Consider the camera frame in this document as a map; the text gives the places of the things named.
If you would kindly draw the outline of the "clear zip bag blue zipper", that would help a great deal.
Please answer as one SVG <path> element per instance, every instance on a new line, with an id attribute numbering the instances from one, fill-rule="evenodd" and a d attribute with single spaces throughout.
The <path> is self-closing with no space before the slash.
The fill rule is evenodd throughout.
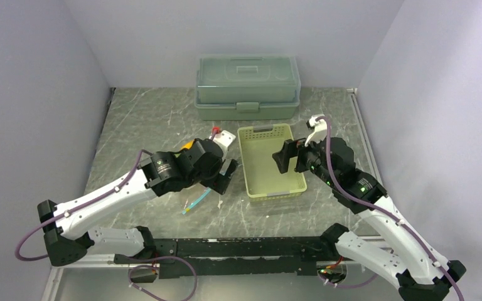
<path id="1" fill-rule="evenodd" d="M 195 184 L 189 188 L 183 189 L 177 194 L 183 201 L 181 214 L 188 214 L 194 207 L 202 202 L 213 190 L 201 184 Z"/>

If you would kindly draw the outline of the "yellow bell pepper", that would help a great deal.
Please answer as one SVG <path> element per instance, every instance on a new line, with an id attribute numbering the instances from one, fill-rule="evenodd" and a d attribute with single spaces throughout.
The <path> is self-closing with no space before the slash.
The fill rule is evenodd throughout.
<path id="1" fill-rule="evenodd" d="M 194 144 L 195 144 L 195 140 L 192 140 L 192 141 L 187 142 L 187 143 L 181 148 L 181 151 L 190 150 L 190 149 L 193 147 Z"/>

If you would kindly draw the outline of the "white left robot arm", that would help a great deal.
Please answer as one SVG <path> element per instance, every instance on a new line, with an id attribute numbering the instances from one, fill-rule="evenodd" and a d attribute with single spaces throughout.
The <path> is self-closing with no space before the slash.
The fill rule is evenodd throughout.
<path id="1" fill-rule="evenodd" d="M 225 172 L 228 148 L 235 136 L 216 135 L 195 139 L 177 152 L 155 152 L 119 180 L 80 198 L 57 204 L 51 200 L 38 205 L 46 251 L 54 267 L 75 263 L 90 254 L 115 254 L 139 263 L 151 261 L 157 247 L 150 230 L 136 226 L 121 230 L 99 227 L 99 221 L 126 207 L 178 193 L 200 184 L 224 194 L 238 162 L 230 161 Z"/>

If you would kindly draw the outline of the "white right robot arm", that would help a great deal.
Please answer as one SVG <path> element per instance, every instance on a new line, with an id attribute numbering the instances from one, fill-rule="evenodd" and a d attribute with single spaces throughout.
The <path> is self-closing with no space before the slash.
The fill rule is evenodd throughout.
<path id="1" fill-rule="evenodd" d="M 394 251 L 390 254 L 335 223 L 320 236 L 326 259 L 343 256 L 361 263 L 391 283 L 403 300 L 444 300 L 466 267 L 425 242 L 376 178 L 357 168 L 354 157 L 353 150 L 338 137 L 331 138 L 329 149 L 325 141 L 307 144 L 304 139 L 288 139 L 272 155 L 282 174 L 296 158 L 295 172 L 317 176 L 340 204 L 366 221 Z"/>

